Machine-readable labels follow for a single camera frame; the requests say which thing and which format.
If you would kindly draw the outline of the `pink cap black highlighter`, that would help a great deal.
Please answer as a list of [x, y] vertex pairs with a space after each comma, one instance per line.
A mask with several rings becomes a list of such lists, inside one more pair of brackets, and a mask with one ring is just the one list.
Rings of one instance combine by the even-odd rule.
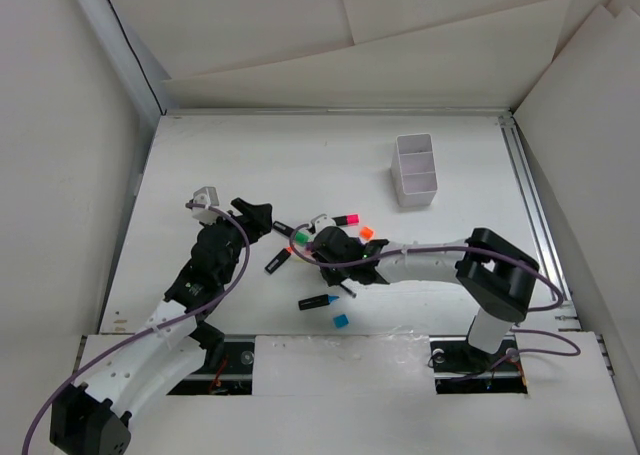
[[333, 221], [339, 227], [354, 226], [359, 224], [359, 215], [348, 214], [348, 215], [337, 216], [333, 218]]

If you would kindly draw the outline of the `aluminium rail right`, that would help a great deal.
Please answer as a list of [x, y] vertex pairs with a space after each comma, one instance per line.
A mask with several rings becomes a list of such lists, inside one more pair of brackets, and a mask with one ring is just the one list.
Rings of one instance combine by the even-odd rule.
[[522, 135], [510, 112], [500, 115], [498, 123], [524, 201], [541, 272], [562, 292], [564, 298], [563, 305], [555, 310], [558, 329], [560, 332], [581, 331], [582, 325], [575, 310], [564, 270], [525, 154]]

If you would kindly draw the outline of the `orange tip black highlighter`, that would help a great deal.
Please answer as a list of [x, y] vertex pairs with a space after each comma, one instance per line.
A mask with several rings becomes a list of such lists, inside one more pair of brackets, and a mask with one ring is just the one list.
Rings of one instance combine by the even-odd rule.
[[277, 271], [284, 263], [286, 263], [292, 255], [292, 249], [290, 247], [286, 247], [281, 249], [273, 259], [271, 259], [264, 270], [268, 275], [272, 275], [275, 271]]

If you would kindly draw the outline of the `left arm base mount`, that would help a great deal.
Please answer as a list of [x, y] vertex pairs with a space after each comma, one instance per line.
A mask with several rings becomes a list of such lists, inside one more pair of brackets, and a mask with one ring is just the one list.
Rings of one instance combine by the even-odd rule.
[[180, 381], [171, 396], [245, 396], [252, 394], [255, 340], [249, 335], [225, 335], [209, 324], [196, 330], [195, 340], [206, 350], [203, 365]]

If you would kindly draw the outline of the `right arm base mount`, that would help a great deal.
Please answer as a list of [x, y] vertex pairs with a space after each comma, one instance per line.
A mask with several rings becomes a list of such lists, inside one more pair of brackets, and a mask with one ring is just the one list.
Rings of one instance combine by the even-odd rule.
[[464, 337], [431, 339], [427, 365], [434, 372], [436, 393], [527, 394], [527, 383], [519, 360], [497, 363], [508, 351], [516, 349], [513, 337], [505, 338], [495, 354], [471, 347]]

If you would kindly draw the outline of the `orange highlighter cap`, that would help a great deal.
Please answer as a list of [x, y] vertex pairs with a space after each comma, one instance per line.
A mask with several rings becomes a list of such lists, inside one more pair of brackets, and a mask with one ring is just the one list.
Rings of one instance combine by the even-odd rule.
[[368, 226], [363, 226], [360, 229], [359, 237], [365, 241], [369, 241], [373, 239], [375, 236], [375, 231]]

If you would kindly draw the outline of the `blue tip black highlighter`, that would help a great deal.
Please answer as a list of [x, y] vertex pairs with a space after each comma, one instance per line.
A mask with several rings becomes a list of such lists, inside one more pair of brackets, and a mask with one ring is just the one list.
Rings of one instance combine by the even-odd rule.
[[298, 301], [298, 308], [300, 311], [306, 311], [316, 308], [321, 308], [331, 305], [334, 301], [338, 300], [339, 296], [333, 296], [329, 294], [322, 294], [314, 297], [309, 297]]

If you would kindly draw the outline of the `blue highlighter cap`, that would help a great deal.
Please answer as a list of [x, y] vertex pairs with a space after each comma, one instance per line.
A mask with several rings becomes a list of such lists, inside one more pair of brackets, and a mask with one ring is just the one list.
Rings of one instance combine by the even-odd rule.
[[336, 329], [342, 329], [349, 325], [349, 319], [346, 314], [340, 314], [332, 319], [333, 325]]

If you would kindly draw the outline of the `white compartment pen holder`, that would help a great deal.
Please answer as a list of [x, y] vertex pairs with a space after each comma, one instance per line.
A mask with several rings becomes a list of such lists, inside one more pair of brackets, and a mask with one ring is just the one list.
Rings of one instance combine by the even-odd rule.
[[438, 190], [431, 135], [397, 136], [390, 172], [400, 207], [429, 206]]

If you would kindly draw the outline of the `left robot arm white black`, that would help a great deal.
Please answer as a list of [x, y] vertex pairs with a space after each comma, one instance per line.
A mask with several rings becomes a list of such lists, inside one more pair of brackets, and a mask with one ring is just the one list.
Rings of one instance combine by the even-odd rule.
[[68, 382], [51, 405], [50, 441], [66, 454], [122, 454], [133, 429], [187, 375], [222, 362], [224, 335], [207, 317], [238, 284], [250, 247], [270, 233], [272, 207], [236, 198], [234, 213], [204, 191], [188, 203], [201, 223], [185, 266], [144, 326], [105, 354], [106, 365]]

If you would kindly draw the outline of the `green cap black highlighter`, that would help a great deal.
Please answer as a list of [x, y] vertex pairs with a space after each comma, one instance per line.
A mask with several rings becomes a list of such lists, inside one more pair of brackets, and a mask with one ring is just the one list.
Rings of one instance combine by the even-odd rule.
[[310, 241], [310, 235], [307, 232], [302, 229], [295, 230], [281, 221], [274, 221], [272, 228], [276, 233], [287, 239], [291, 238], [297, 245], [304, 246]]

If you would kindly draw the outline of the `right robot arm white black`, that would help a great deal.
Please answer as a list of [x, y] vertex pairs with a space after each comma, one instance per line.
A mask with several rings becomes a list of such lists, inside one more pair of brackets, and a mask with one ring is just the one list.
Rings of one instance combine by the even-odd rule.
[[473, 368], [494, 362], [513, 325], [526, 319], [539, 273], [538, 262], [495, 232], [476, 228], [471, 236], [442, 246], [367, 243], [330, 226], [309, 245], [327, 285], [441, 282], [463, 287], [478, 304], [462, 356]]

